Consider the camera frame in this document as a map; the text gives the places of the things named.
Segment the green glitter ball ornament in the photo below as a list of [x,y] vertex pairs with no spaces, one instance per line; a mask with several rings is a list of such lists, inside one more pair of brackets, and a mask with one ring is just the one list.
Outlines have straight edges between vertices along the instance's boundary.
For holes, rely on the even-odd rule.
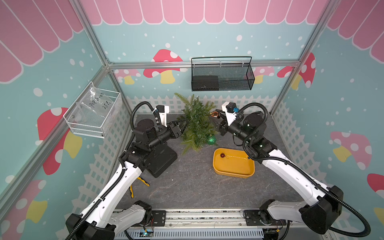
[[208,139],[207,139],[207,144],[208,145],[215,145],[217,142],[217,139],[214,135],[209,135]]

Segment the orange shiny ball ornament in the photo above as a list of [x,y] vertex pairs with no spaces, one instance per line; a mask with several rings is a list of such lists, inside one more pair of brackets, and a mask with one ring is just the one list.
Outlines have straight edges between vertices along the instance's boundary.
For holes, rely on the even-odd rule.
[[217,111],[213,111],[213,112],[210,113],[210,116],[211,116],[212,118],[219,119],[219,118],[220,118],[220,113],[217,112]]

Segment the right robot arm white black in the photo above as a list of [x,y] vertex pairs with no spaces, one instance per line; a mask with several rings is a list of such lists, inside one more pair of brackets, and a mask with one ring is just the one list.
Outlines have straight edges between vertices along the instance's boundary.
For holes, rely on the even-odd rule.
[[[344,202],[344,193],[337,186],[328,187],[289,160],[279,148],[264,137],[269,112],[260,103],[250,103],[239,109],[233,102],[225,102],[220,109],[210,113],[210,120],[222,136],[230,133],[241,140],[249,159],[272,170],[288,183],[301,197],[302,202],[268,200],[260,207],[264,223],[285,220],[287,223],[305,224],[317,234],[327,231],[354,238],[371,233],[369,222],[354,208]],[[361,232],[347,232],[332,225],[347,209],[363,224]]]

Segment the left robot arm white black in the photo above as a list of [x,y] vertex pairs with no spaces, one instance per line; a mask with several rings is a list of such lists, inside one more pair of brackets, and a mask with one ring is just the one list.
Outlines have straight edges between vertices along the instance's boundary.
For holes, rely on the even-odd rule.
[[92,203],[80,214],[69,216],[68,240],[112,240],[132,226],[138,225],[144,231],[153,227],[152,206],[143,201],[116,215],[114,211],[145,170],[157,178],[178,158],[167,141],[181,137],[189,120],[167,122],[167,114],[167,106],[153,107],[149,102],[141,102],[133,109],[133,134],[118,158],[120,165]]

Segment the small green christmas tree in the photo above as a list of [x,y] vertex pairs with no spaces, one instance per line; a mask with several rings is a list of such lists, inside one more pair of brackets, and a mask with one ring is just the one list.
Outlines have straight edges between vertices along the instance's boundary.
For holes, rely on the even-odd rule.
[[216,136],[218,133],[209,119],[215,104],[210,101],[204,104],[196,96],[192,96],[189,99],[179,93],[175,93],[175,96],[185,104],[183,114],[178,117],[178,120],[189,120],[189,124],[182,135],[182,144],[185,146],[183,155],[190,150],[198,152],[208,145],[207,139],[209,135]]

